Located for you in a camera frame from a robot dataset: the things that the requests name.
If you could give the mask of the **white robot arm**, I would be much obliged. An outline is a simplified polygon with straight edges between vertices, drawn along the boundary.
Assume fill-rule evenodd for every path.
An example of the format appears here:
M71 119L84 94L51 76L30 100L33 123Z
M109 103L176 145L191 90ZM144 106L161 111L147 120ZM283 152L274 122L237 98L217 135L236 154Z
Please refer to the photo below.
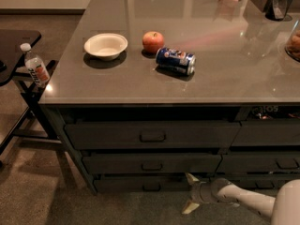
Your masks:
M300 225L300 180L286 183L276 197L238 187L225 178L202 182L186 173L191 187L182 213L187 215L202 204L219 203L241 205L269 222L270 225Z

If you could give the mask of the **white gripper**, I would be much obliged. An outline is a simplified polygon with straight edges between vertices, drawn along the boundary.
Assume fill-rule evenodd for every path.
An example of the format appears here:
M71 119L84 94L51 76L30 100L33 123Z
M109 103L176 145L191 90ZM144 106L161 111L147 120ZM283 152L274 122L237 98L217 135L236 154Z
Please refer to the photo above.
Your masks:
M183 215L188 215L196 210L202 203L213 203L215 197L212 195L211 185L199 182L199 179L189 172L186 172L187 181L192 184L190 191L191 201L187 201L182 210Z

